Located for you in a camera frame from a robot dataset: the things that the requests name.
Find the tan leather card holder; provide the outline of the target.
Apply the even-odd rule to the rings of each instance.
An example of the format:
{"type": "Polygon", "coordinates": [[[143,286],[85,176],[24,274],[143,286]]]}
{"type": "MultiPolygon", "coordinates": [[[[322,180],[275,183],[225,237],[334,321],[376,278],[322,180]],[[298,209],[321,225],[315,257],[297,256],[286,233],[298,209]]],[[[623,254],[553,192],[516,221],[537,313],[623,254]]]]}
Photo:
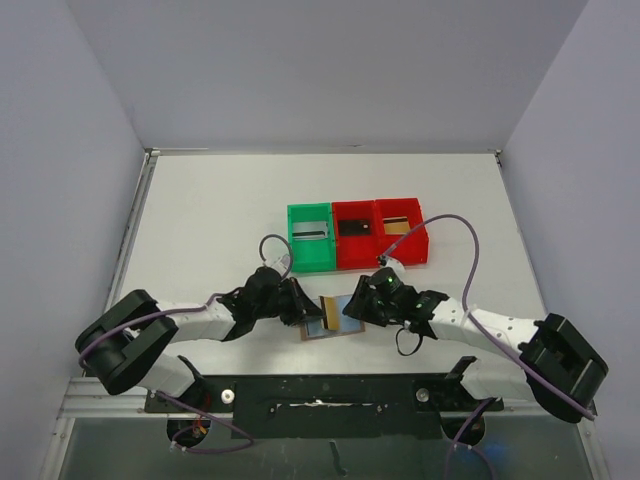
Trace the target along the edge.
{"type": "MultiPolygon", "coordinates": [[[[340,330],[337,332],[331,332],[325,330],[322,325],[322,318],[320,320],[311,321],[305,325],[303,325],[300,330],[300,337],[302,341],[312,341],[312,340],[321,340],[321,339],[329,339],[335,338],[339,336],[345,335],[353,335],[363,333],[365,331],[365,324],[361,320],[356,320],[351,317],[345,316],[342,313],[343,308],[350,300],[350,295],[339,295],[332,296],[336,298],[336,301],[341,310],[341,326],[340,330]]],[[[321,308],[320,297],[314,300],[314,303],[321,308]]]]}

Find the green plastic bin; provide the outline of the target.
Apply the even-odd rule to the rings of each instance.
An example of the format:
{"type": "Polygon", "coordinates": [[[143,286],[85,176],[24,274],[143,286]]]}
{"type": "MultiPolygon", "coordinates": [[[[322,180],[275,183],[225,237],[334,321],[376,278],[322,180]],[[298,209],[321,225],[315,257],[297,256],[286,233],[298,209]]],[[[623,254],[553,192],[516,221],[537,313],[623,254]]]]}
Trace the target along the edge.
{"type": "Polygon", "coordinates": [[[288,240],[293,250],[295,273],[330,272],[337,269],[336,239],[333,211],[330,203],[291,204],[287,206],[288,240]],[[292,223],[326,221],[328,237],[324,240],[296,241],[292,238],[292,223]]]}

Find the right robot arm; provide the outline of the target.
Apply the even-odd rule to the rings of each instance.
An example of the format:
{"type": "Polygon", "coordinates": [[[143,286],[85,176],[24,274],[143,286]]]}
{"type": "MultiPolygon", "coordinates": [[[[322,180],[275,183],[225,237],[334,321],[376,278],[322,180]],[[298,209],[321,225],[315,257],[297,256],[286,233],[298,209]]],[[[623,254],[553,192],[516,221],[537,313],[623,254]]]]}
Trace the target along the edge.
{"type": "Polygon", "coordinates": [[[567,318],[505,316],[470,307],[445,293],[417,291],[390,267],[360,277],[346,316],[386,327],[400,324],[421,339],[454,341],[500,355],[512,366],[473,362],[445,384],[459,409],[487,398],[535,401],[568,423],[595,417],[593,400],[609,367],[567,318]]]}

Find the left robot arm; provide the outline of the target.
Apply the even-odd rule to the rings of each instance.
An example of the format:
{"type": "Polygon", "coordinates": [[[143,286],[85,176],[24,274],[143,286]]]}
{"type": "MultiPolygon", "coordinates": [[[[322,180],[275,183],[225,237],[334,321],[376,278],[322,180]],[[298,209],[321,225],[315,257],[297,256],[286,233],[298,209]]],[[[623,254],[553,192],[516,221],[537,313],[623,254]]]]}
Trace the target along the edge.
{"type": "Polygon", "coordinates": [[[162,307],[146,290],[134,290],[87,327],[75,348],[80,365],[110,395],[140,386],[190,411],[205,396],[204,377],[186,357],[166,354],[166,347],[234,341],[250,333],[257,321],[270,318],[298,326],[322,319],[323,311],[296,279],[262,266],[243,286],[214,294],[203,304],[162,307]]]}

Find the red double plastic bin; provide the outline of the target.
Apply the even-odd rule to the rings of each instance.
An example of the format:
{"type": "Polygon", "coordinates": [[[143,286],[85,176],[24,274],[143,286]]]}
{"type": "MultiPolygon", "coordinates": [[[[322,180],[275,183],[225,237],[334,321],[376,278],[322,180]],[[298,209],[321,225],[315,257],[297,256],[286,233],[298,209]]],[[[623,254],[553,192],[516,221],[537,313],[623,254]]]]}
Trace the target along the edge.
{"type": "Polygon", "coordinates": [[[403,236],[384,233],[383,217],[407,216],[411,229],[423,220],[421,205],[416,198],[382,198],[374,200],[343,201],[332,204],[336,239],[337,268],[357,270],[373,268],[378,258],[387,252],[394,242],[403,236]],[[341,237],[338,234],[340,219],[367,219],[371,225],[368,236],[341,237]]]}

